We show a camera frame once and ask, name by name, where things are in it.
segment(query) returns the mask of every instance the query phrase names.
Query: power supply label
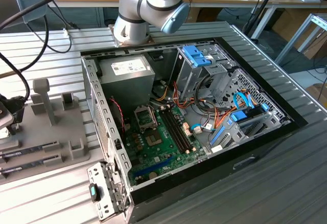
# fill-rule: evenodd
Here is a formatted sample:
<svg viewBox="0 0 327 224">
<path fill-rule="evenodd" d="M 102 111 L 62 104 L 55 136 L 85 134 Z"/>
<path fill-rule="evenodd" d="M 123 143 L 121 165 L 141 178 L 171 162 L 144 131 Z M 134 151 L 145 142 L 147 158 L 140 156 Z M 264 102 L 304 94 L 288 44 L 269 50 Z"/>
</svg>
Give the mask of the power supply label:
<svg viewBox="0 0 327 224">
<path fill-rule="evenodd" d="M 113 63 L 111 67 L 116 76 L 147 70 L 140 59 Z"/>
</svg>

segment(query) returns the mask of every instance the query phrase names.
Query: aluminum table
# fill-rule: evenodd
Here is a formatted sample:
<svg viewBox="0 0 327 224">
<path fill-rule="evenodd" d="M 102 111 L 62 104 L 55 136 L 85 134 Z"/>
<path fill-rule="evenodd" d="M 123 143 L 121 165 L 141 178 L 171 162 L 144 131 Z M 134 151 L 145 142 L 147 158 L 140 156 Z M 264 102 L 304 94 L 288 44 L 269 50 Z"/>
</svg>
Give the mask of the aluminum table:
<svg viewBox="0 0 327 224">
<path fill-rule="evenodd" d="M 324 223 L 327 218 L 327 111 L 236 27 L 226 22 L 185 24 L 172 35 L 153 27 L 150 30 L 156 42 L 223 37 L 304 116 L 309 125 L 257 163 L 141 223 Z M 85 101 L 79 52 L 113 47 L 114 42 L 105 28 L 70 33 L 74 43 L 71 52 L 60 55 L 47 49 L 24 75 L 29 84 L 34 78 L 47 77 L 50 97 L 65 91 L 79 97 L 91 158 L 1 185 L 1 223 L 98 223 L 86 169 L 100 161 L 102 153 Z M 51 32 L 50 46 L 63 51 L 68 44 L 60 31 Z M 41 46 L 32 33 L 0 35 L 0 51 L 17 67 L 34 59 Z M 7 70 L 0 62 L 0 72 Z M 9 97 L 25 94 L 17 76 L 1 79 L 0 90 Z M 119 215 L 107 223 L 124 221 Z"/>
<path fill-rule="evenodd" d="M 283 48 L 283 50 L 280 52 L 280 54 L 275 59 L 275 63 L 279 64 L 285 55 L 288 54 L 288 52 L 291 50 L 293 45 L 296 43 L 296 41 L 300 38 L 301 34 L 306 31 L 306 29 L 312 24 L 316 24 L 316 28 L 311 32 L 311 34 L 308 36 L 308 38 L 302 43 L 302 45 L 298 48 L 298 51 L 301 53 L 305 49 L 307 49 L 309 43 L 312 42 L 314 37 L 318 35 L 318 32 L 323 29 L 324 31 L 327 31 L 327 13 L 317 13 L 313 14 L 311 13 L 307 19 L 303 22 L 303 24 L 298 28 L 298 30 L 295 32 L 294 36 L 291 38 L 291 40 L 286 44 L 286 46 Z"/>
</svg>

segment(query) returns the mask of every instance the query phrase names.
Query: green button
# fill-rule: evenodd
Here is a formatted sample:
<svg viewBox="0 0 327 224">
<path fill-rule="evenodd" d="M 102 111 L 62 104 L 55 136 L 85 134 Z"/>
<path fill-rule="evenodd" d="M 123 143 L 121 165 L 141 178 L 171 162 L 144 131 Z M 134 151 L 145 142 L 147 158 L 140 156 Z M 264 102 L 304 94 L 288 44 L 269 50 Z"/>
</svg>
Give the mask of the green button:
<svg viewBox="0 0 327 224">
<path fill-rule="evenodd" d="M 91 187 L 91 194 L 94 196 L 96 194 L 96 189 L 94 187 Z"/>
</svg>

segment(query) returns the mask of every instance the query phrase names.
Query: gray robot arm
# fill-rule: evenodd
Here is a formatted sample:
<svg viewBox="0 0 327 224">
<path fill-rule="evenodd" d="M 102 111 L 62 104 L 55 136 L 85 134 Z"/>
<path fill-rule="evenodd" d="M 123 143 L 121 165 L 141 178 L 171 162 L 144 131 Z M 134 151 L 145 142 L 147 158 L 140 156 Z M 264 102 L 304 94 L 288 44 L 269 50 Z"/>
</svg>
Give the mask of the gray robot arm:
<svg viewBox="0 0 327 224">
<path fill-rule="evenodd" d="M 114 36 L 122 43 L 138 45 L 149 39 L 148 23 L 171 34 L 185 22 L 189 6 L 182 0 L 119 0 Z"/>
</svg>

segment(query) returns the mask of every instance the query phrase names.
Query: green motherboard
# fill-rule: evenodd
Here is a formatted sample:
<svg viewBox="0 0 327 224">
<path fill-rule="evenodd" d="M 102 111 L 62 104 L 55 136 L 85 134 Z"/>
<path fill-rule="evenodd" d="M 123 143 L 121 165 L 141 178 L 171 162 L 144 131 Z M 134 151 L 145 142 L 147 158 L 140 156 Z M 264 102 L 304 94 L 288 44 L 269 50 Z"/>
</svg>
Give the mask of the green motherboard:
<svg viewBox="0 0 327 224">
<path fill-rule="evenodd" d="M 180 129 L 184 118 L 179 109 L 174 107 L 169 111 Z M 145 113 L 138 117 L 140 123 L 150 121 Z M 199 158 L 205 156 L 200 143 L 191 135 L 185 138 L 191 146 L 190 150 L 181 151 L 175 143 L 171 133 L 171 128 L 167 128 L 158 110 L 154 111 L 157 121 L 157 129 L 147 129 L 140 132 L 135 116 L 131 116 L 129 129 L 125 131 L 125 148 L 130 158 L 132 168 L 128 173 L 132 186 L 145 182 L 151 178 L 165 174 L 191 162 L 197 162 Z"/>
</svg>

